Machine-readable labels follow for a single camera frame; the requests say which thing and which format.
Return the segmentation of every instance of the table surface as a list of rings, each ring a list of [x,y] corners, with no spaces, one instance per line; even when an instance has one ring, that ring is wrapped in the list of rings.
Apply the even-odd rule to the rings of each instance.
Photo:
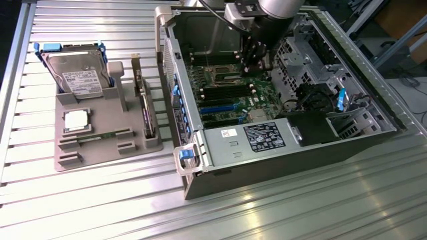
[[[427,141],[413,130],[341,163],[183,200],[154,60],[153,9],[159,4],[175,2],[38,0],[30,5],[1,140],[1,239],[425,237]],[[97,40],[109,61],[122,61],[125,81],[130,54],[143,57],[163,149],[55,172],[54,82],[31,43]]]

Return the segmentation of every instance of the hard drive label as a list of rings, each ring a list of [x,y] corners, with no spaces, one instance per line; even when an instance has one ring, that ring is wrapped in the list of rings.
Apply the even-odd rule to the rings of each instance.
[[[244,132],[253,152],[261,152],[285,146],[274,122],[244,127]]]
[[[94,70],[63,72],[62,76],[74,95],[93,94],[102,91]]]

